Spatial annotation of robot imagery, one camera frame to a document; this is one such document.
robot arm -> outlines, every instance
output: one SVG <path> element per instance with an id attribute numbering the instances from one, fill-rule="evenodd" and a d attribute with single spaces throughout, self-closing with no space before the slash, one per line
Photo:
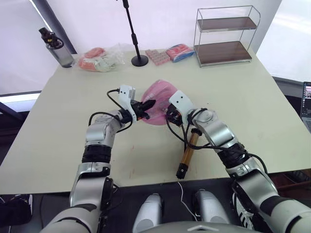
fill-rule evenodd
<path id="1" fill-rule="evenodd" d="M 113 192 L 113 180 L 108 176 L 115 135 L 126 123 L 148 118 L 145 111 L 155 103 L 155 100 L 141 103 L 134 96 L 134 88 L 122 85 L 121 109 L 102 113 L 93 124 L 90 122 L 82 163 L 70 193 L 70 208 L 60 212 L 41 233 L 97 233 L 102 228 Z"/>
<path id="2" fill-rule="evenodd" d="M 102 228 L 103 213 L 109 211 L 113 190 L 113 180 L 108 175 L 115 135 L 126 123 L 148 118 L 145 111 L 155 103 L 134 101 L 134 95 L 135 89 L 121 86 L 121 110 L 99 116 L 89 125 L 82 163 L 70 193 L 70 208 L 59 213 L 42 233 L 96 233 Z M 169 121 L 176 125 L 188 122 L 205 135 L 210 143 L 205 148 L 218 154 L 234 179 L 234 192 L 247 211 L 258 213 L 275 233 L 310 231 L 311 209 L 278 195 L 268 175 L 214 111 L 196 109 L 181 91 L 170 98 L 170 103 Z M 189 143 L 188 146 L 199 149 Z"/>
<path id="3" fill-rule="evenodd" d="M 247 211 L 258 213 L 275 233 L 310 231 L 311 209 L 298 201 L 278 195 L 268 175 L 214 111 L 199 113 L 200 110 L 181 91 L 170 98 L 170 103 L 173 107 L 169 107 L 171 112 L 168 115 L 174 119 L 174 123 L 181 123 L 178 122 L 178 115 L 173 117 L 172 113 L 177 111 L 180 114 L 179 121 L 194 125 L 204 134 L 211 145 L 209 148 L 215 150 L 227 173 L 234 179 L 232 188 Z"/>

microphone stand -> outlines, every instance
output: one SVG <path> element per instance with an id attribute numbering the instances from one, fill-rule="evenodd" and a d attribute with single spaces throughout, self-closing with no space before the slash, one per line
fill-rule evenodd
<path id="1" fill-rule="evenodd" d="M 134 33 L 131 17 L 130 17 L 130 12 L 128 11 L 129 5 L 127 0 L 123 0 L 123 6 L 126 9 L 126 14 L 128 18 L 128 22 L 130 23 L 131 31 L 132 31 L 132 41 L 135 46 L 136 54 L 137 56 L 132 58 L 132 64 L 136 67 L 143 67 L 144 65 L 148 64 L 149 59 L 145 55 L 140 55 L 139 50 L 138 50 L 138 41 L 136 38 L 136 34 Z"/>

wooden handle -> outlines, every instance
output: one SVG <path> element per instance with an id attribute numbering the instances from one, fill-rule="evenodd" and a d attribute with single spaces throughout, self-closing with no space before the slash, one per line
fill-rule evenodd
<path id="1" fill-rule="evenodd" d="M 196 145 L 196 143 L 198 142 L 200 135 L 198 135 L 197 133 L 192 133 L 191 137 L 190 137 L 190 144 Z M 182 164 L 186 164 L 187 166 L 189 166 L 190 164 L 190 160 L 192 158 L 193 155 L 193 151 L 194 149 L 187 147 L 184 153 L 184 157 L 181 160 Z"/>
<path id="2" fill-rule="evenodd" d="M 192 129 L 191 130 L 191 137 L 190 137 L 190 144 L 192 145 L 196 145 L 196 143 L 198 142 L 199 137 L 202 135 L 202 132 L 199 131 L 198 129 Z M 188 170 L 191 158 L 193 155 L 193 149 L 190 147 L 187 147 L 185 152 L 184 152 L 184 156 L 179 164 L 176 176 L 179 179 L 183 179 L 186 175 L 186 172 Z"/>

black round base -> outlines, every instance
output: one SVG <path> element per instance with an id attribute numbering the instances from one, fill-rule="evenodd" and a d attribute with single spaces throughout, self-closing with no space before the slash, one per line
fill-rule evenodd
<path id="1" fill-rule="evenodd" d="M 148 64 L 149 59 L 145 55 L 141 55 L 140 59 L 137 56 L 132 58 L 132 64 L 136 67 L 143 67 L 144 65 Z"/>

red and blue package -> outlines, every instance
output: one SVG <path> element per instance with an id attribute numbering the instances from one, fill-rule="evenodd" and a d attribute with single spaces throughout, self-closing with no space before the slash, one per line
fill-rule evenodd
<path id="1" fill-rule="evenodd" d="M 194 54 L 194 50 L 185 44 L 179 44 L 166 50 L 166 53 L 169 55 L 173 62 L 179 62 L 186 57 L 192 56 Z"/>

